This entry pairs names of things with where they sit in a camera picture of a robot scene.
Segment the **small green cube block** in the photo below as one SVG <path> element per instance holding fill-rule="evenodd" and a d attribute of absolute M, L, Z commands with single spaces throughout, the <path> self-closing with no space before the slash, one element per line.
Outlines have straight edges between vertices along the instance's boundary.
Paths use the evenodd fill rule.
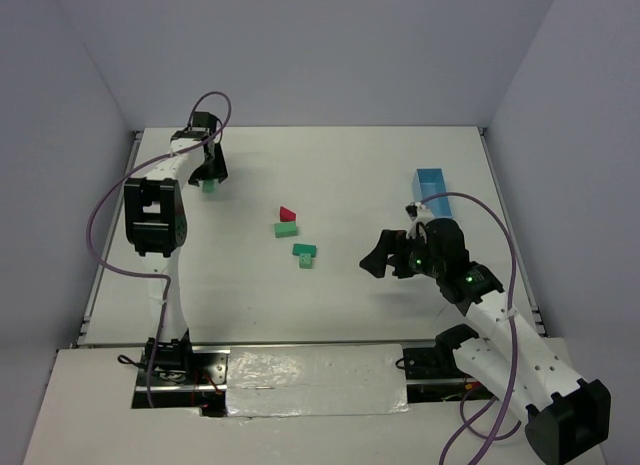
<path fill-rule="evenodd" d="M 212 194 L 218 187 L 218 181 L 216 179 L 206 179 L 202 181 L 201 190 L 203 193 Z"/>

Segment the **blue plastic box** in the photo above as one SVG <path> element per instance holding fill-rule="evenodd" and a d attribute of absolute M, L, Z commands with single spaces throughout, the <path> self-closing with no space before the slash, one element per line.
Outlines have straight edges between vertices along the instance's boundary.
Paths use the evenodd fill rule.
<path fill-rule="evenodd" d="M 412 181 L 413 199 L 421 201 L 432 195 L 446 193 L 444 173 L 441 168 L 418 168 Z M 427 207 L 436 218 L 452 218 L 453 213 L 449 199 L 443 196 L 430 200 Z"/>

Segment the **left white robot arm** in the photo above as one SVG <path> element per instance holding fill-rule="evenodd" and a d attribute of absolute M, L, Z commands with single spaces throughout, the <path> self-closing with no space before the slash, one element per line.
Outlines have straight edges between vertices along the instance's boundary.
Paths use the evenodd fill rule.
<path fill-rule="evenodd" d="M 191 185 L 213 192 L 228 178 L 221 143 L 214 135 L 222 122 L 197 112 L 175 132 L 169 156 L 140 178 L 124 184 L 126 238 L 141 257 L 154 321 L 151 337 L 162 344 L 181 341 L 188 332 L 180 303 L 178 262 L 188 224 L 182 191 Z"/>

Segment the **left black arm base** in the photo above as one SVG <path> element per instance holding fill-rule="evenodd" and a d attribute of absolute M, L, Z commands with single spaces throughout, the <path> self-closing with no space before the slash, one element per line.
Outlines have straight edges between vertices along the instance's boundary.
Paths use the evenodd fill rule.
<path fill-rule="evenodd" d="M 138 358 L 117 362 L 136 370 L 133 409 L 193 408 L 206 417 L 227 415 L 229 353 L 196 350 L 189 337 L 156 344 L 149 339 Z"/>

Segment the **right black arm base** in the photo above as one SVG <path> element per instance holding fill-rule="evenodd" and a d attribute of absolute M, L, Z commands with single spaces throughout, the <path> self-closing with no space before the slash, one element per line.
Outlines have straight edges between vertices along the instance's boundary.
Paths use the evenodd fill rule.
<path fill-rule="evenodd" d="M 457 325 L 437 335 L 431 345 L 404 347 L 395 366 L 404 372 L 408 402 L 459 402 L 472 388 L 477 388 L 473 399 L 489 399 L 488 390 L 454 362 L 453 351 L 478 337 L 469 326 Z"/>

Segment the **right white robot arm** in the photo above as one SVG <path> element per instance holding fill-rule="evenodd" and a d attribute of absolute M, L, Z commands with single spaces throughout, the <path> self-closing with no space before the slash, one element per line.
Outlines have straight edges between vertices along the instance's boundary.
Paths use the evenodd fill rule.
<path fill-rule="evenodd" d="M 384 230 L 359 263 L 376 278 L 425 275 L 464 316 L 438 336 L 452 366 L 479 381 L 523 423 L 545 464 L 566 464 L 609 436 L 611 394 L 567 365 L 517 310 L 484 265 L 469 256 L 464 234 L 448 218 Z"/>

